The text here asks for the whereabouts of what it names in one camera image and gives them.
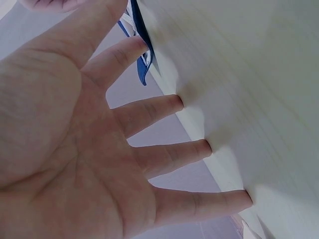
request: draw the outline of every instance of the light purple wall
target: light purple wall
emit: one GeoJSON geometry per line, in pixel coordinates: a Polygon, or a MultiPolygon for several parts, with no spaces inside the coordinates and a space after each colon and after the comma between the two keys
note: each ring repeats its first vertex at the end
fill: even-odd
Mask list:
{"type": "MultiPolygon", "coordinates": [[[[0,59],[20,45],[42,33],[65,17],[65,14],[30,13],[16,5],[0,20],[0,59]]],[[[100,45],[98,52],[124,38],[118,27],[100,45]]],[[[114,108],[132,101],[162,95],[154,79],[148,75],[148,86],[139,82],[136,66],[131,66],[109,89],[107,100],[114,108]]],[[[170,144],[189,141],[189,137],[175,115],[167,117],[155,125],[129,139],[132,146],[170,144]]],[[[214,182],[205,164],[194,163],[171,174],[151,180],[155,186],[188,191],[216,192],[214,182]]],[[[146,232],[135,239],[239,239],[230,218],[220,218],[202,223],[190,223],[158,228],[146,232]]]]}

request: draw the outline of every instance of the finger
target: finger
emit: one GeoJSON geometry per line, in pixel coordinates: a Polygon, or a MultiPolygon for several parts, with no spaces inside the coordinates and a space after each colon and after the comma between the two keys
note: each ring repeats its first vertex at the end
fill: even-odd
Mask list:
{"type": "Polygon", "coordinates": [[[113,113],[126,138],[142,131],[160,119],[183,109],[179,96],[160,96],[136,101],[116,109],[113,113]]]}
{"type": "Polygon", "coordinates": [[[157,204],[155,226],[202,221],[228,216],[252,206],[246,191],[191,193],[154,188],[157,204]]]}
{"type": "Polygon", "coordinates": [[[135,148],[134,151],[136,160],[148,179],[173,172],[212,154],[206,140],[141,147],[135,148]]]}
{"type": "Polygon", "coordinates": [[[90,60],[82,72],[106,91],[147,49],[142,38],[129,37],[90,60]]]}
{"type": "Polygon", "coordinates": [[[120,19],[127,0],[90,0],[53,28],[25,45],[71,59],[82,68],[120,19]]]}

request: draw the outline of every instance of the blue strap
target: blue strap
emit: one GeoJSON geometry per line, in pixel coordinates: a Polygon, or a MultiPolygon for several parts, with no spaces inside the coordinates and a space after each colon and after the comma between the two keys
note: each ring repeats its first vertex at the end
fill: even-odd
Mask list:
{"type": "MultiPolygon", "coordinates": [[[[148,46],[148,48],[151,52],[150,63],[148,65],[145,65],[144,60],[143,60],[143,57],[145,57],[145,55],[141,56],[137,60],[137,67],[138,67],[138,74],[139,74],[140,81],[144,86],[146,86],[146,79],[145,79],[146,74],[149,71],[151,64],[153,63],[153,59],[154,59],[155,54],[154,54],[154,49],[153,49],[153,46],[151,43],[150,36],[148,34],[148,31],[147,31],[145,24],[144,24],[144,21],[143,21],[142,14],[141,14],[139,5],[137,3],[137,0],[131,0],[131,4],[132,4],[132,12],[133,12],[133,21],[135,22],[137,32],[141,36],[141,38],[144,40],[144,42],[146,43],[146,45],[148,46]]],[[[127,37],[129,37],[129,34],[127,33],[123,24],[120,21],[119,21],[119,26],[124,31],[125,35],[127,37]]]]}

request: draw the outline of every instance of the fingertip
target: fingertip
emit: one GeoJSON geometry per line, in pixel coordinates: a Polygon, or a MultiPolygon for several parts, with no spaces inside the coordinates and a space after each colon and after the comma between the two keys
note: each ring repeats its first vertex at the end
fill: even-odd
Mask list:
{"type": "Polygon", "coordinates": [[[210,144],[205,139],[200,139],[197,141],[198,143],[198,151],[203,155],[204,158],[207,158],[213,154],[213,149],[211,148],[210,144]]]}
{"type": "Polygon", "coordinates": [[[149,47],[147,44],[144,42],[144,40],[140,36],[132,36],[130,39],[133,39],[136,41],[136,44],[138,45],[138,48],[143,52],[147,52],[149,50],[149,47]]]}
{"type": "Polygon", "coordinates": [[[184,104],[178,95],[165,96],[174,112],[180,112],[184,109],[184,104]]]}
{"type": "Polygon", "coordinates": [[[234,213],[241,212],[253,206],[253,201],[245,190],[235,190],[225,192],[225,194],[227,203],[232,208],[232,211],[234,211],[234,213]]]}

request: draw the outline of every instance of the hand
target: hand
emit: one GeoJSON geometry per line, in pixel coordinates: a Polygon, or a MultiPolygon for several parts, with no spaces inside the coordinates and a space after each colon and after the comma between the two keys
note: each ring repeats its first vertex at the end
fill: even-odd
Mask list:
{"type": "Polygon", "coordinates": [[[1,238],[131,238],[252,205],[245,191],[190,193],[148,179],[211,154],[205,140],[133,148],[178,96],[111,110],[105,92],[147,47],[128,38],[88,61],[127,2],[95,0],[0,63],[1,238]]]}

